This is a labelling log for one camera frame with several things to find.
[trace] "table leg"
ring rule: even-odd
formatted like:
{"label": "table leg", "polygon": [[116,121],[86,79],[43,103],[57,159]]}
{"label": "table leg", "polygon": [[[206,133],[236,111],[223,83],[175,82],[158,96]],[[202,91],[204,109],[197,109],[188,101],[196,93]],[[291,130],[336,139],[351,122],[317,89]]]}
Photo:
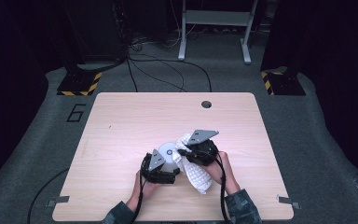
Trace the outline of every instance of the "table leg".
{"label": "table leg", "polygon": [[249,13],[245,36],[241,39],[243,60],[245,61],[245,64],[251,64],[251,56],[248,48],[248,41],[249,41],[249,34],[251,33],[252,30],[252,23],[255,17],[255,8],[257,7],[257,1],[258,0],[254,0],[252,4],[252,11]]}
{"label": "table leg", "polygon": [[179,56],[180,61],[185,59],[186,53],[186,0],[182,0],[182,40],[180,42]]}

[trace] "hole in table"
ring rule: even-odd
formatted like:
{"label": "hole in table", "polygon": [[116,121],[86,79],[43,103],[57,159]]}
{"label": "hole in table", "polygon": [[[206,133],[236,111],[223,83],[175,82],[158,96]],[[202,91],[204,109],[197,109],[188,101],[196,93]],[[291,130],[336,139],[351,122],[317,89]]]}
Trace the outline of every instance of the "hole in table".
{"label": "hole in table", "polygon": [[203,102],[201,103],[201,105],[202,105],[202,107],[204,107],[204,108],[211,108],[212,103],[209,102],[209,101],[203,101]]}

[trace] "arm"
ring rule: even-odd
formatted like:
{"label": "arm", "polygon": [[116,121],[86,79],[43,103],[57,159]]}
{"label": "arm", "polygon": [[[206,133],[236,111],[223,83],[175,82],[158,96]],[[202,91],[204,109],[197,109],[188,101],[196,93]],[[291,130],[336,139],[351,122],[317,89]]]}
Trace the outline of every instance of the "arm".
{"label": "arm", "polygon": [[[222,159],[223,168],[226,173],[226,194],[225,198],[228,213],[233,223],[261,223],[260,215],[257,208],[245,189],[241,189],[235,176],[232,172],[229,163],[228,154],[226,152],[219,152]],[[204,167],[206,172],[218,184],[222,184],[222,170],[217,162]]]}
{"label": "arm", "polygon": [[[102,224],[128,224],[132,222],[135,216],[134,212],[139,202],[139,194],[141,193],[140,176],[140,172],[138,171],[129,200],[126,203],[120,202],[112,208],[102,221]],[[149,198],[159,186],[160,184],[153,184],[146,181],[143,189],[144,200]]]}

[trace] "gray carpet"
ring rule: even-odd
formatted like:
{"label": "gray carpet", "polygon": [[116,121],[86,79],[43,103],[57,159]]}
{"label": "gray carpet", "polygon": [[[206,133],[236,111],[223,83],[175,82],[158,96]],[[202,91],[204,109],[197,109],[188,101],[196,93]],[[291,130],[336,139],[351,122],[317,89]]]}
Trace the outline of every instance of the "gray carpet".
{"label": "gray carpet", "polygon": [[[212,91],[251,92],[255,95],[282,178],[290,198],[302,209],[287,223],[358,223],[358,171],[341,152],[324,126],[324,116],[313,84],[299,75],[307,96],[269,96],[259,68],[268,36],[257,34],[251,48],[252,64],[242,60],[239,35],[200,36],[187,42],[186,62],[208,72]],[[143,45],[131,52],[134,59],[176,60],[179,45]],[[135,64],[131,71],[138,91],[209,91],[208,78],[197,67],[185,63]],[[98,67],[102,64],[91,64]],[[56,89],[64,69],[47,74],[49,90],[34,122],[0,171],[0,223],[26,223],[30,204],[39,191],[58,172],[69,167],[75,154],[95,97],[105,91],[135,91],[126,63],[103,72],[91,96],[58,96]],[[84,111],[79,122],[66,122],[73,107]],[[60,194],[66,173],[54,179],[39,195],[31,223],[55,223],[48,200]]]}

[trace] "metal stand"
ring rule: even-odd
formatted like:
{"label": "metal stand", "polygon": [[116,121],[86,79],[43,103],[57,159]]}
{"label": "metal stand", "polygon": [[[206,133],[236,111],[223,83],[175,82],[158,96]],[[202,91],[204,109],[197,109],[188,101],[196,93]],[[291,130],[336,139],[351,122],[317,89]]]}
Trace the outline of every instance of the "metal stand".
{"label": "metal stand", "polygon": [[182,40],[179,48],[179,60],[185,59],[186,54],[186,24],[233,25],[246,26],[245,35],[241,38],[241,48],[245,64],[251,63],[248,48],[249,34],[255,17],[257,1],[254,0],[250,12],[186,10],[186,0],[182,0]]}

